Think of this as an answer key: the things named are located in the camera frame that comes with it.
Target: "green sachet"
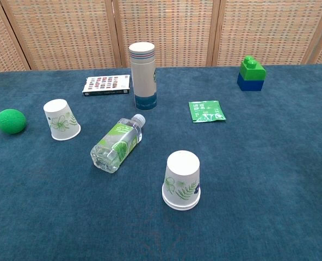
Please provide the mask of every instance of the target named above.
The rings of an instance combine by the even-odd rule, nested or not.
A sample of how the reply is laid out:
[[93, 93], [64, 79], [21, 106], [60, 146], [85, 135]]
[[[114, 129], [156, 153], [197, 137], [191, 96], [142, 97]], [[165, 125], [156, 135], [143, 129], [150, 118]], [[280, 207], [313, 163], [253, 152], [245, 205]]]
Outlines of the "green sachet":
[[219, 101], [189, 102], [193, 123], [226, 120]]

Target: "plastic water bottle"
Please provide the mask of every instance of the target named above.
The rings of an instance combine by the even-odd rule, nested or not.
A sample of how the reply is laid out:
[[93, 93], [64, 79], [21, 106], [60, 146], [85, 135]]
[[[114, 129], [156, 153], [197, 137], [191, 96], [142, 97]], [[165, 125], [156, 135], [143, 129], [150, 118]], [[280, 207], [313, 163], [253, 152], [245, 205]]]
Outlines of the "plastic water bottle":
[[91, 158], [99, 169], [114, 173], [132, 149], [141, 141], [145, 118], [141, 114], [130, 120], [122, 118], [91, 150]]

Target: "toy block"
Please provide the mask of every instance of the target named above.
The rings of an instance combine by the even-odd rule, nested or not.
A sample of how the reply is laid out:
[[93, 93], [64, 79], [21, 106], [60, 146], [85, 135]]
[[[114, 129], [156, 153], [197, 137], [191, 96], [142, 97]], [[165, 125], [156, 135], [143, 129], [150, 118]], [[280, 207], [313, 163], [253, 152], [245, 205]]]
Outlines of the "toy block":
[[261, 91], [263, 80], [244, 80], [241, 73], [238, 73], [237, 84], [241, 91]]
[[243, 80], [265, 80], [266, 70], [254, 57], [247, 55], [239, 69]]

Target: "paper cup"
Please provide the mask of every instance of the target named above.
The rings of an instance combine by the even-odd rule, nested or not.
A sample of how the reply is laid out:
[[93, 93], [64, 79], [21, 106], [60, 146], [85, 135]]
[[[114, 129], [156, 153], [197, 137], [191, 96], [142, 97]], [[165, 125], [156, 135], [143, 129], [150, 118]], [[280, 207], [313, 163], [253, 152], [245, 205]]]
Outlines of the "paper cup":
[[44, 105], [51, 136], [55, 140], [68, 140], [79, 134], [81, 126], [75, 119], [66, 100], [56, 99]]
[[188, 210], [196, 206], [200, 196], [199, 158], [190, 151], [176, 151], [169, 155], [162, 185], [165, 203], [176, 210]]

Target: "green foam ball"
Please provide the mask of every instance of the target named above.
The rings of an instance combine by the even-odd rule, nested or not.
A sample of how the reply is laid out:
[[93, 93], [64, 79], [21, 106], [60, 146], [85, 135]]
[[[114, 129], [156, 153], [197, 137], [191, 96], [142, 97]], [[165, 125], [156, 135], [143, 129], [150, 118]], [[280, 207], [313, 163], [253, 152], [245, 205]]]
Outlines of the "green foam ball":
[[0, 130], [8, 134], [22, 131], [26, 126], [26, 117], [19, 110], [6, 109], [0, 112]]

